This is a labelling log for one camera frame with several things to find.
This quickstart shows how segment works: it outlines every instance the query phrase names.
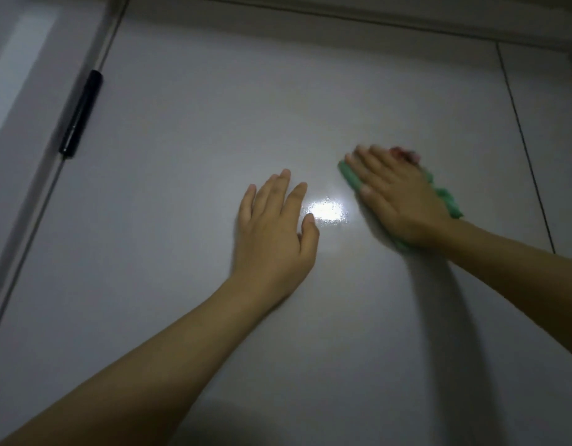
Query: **hand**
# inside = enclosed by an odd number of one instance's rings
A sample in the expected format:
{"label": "hand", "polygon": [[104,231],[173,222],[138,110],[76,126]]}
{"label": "hand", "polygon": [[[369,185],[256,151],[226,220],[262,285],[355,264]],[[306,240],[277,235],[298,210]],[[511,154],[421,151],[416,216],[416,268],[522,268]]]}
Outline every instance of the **hand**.
{"label": "hand", "polygon": [[344,161],[364,183],[360,197],[394,236],[428,247],[451,217],[420,168],[378,146],[358,146]]}
{"label": "hand", "polygon": [[249,186],[238,213],[238,239],[234,275],[261,285],[267,297],[277,304],[305,280],[317,255],[319,229],[313,215],[303,219],[303,233],[297,235],[298,218],[307,184],[284,197],[290,183],[290,171],[272,175],[255,194]]}

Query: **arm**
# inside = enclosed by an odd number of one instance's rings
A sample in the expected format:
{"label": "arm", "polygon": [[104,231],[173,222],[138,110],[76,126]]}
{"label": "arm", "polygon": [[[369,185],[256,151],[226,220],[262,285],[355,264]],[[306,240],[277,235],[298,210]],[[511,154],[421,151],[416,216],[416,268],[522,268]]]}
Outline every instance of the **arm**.
{"label": "arm", "polygon": [[273,175],[239,211],[232,276],[204,303],[112,363],[0,444],[165,444],[247,334],[305,279],[319,231],[297,223],[306,184],[284,203],[290,172]]}
{"label": "arm", "polygon": [[345,158],[394,235],[430,247],[491,286],[572,353],[572,260],[453,220],[419,169],[380,147]]}

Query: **forearm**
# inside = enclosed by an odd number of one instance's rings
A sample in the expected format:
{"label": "forearm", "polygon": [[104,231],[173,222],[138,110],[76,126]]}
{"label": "forearm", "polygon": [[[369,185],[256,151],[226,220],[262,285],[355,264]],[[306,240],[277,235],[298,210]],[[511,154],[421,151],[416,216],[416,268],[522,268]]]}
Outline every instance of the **forearm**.
{"label": "forearm", "polygon": [[164,442],[268,311],[238,277],[31,420],[4,445]]}
{"label": "forearm", "polygon": [[491,286],[572,352],[572,260],[450,221],[432,247]]}

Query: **black hinge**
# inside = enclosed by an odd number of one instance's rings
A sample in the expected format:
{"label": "black hinge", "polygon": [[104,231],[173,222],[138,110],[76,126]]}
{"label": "black hinge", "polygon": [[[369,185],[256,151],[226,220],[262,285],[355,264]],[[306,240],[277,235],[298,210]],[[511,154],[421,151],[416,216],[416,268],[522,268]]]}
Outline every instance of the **black hinge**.
{"label": "black hinge", "polygon": [[92,70],[81,93],[80,101],[75,107],[73,117],[69,123],[69,127],[63,137],[63,142],[59,147],[59,153],[63,158],[73,158],[77,147],[80,145],[81,135],[90,119],[90,114],[96,103],[98,93],[104,82],[104,77],[97,70]]}

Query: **green cloth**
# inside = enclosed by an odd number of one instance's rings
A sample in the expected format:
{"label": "green cloth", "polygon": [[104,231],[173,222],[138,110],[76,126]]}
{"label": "green cloth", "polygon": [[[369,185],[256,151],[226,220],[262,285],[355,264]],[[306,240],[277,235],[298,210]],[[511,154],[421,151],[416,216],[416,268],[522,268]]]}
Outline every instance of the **green cloth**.
{"label": "green cloth", "polygon": [[[344,176],[344,178],[346,179],[346,181],[348,182],[348,184],[350,185],[350,187],[352,187],[352,189],[354,189],[356,192],[360,191],[360,188],[363,186],[363,182],[356,176],[356,174],[353,172],[352,169],[350,169],[349,165],[346,164],[343,161],[340,161],[338,163],[338,168],[340,169],[340,172],[342,173],[342,175]],[[463,217],[463,213],[460,211],[460,207],[458,207],[455,199],[453,198],[453,195],[446,190],[445,188],[437,188],[435,187],[435,181],[433,178],[433,175],[431,172],[429,172],[428,170],[426,170],[425,168],[421,168],[426,180],[429,182],[429,184],[431,185],[431,187],[435,190],[435,193],[437,194],[437,196],[443,201],[445,202],[445,206],[447,207],[447,211],[449,211],[449,216],[451,216],[454,219],[459,219],[460,217]],[[412,250],[412,246],[409,245],[407,242],[403,241],[402,239],[396,238],[392,235],[389,235],[391,237],[391,240],[394,242],[395,247],[397,247],[400,251],[409,251]]]}

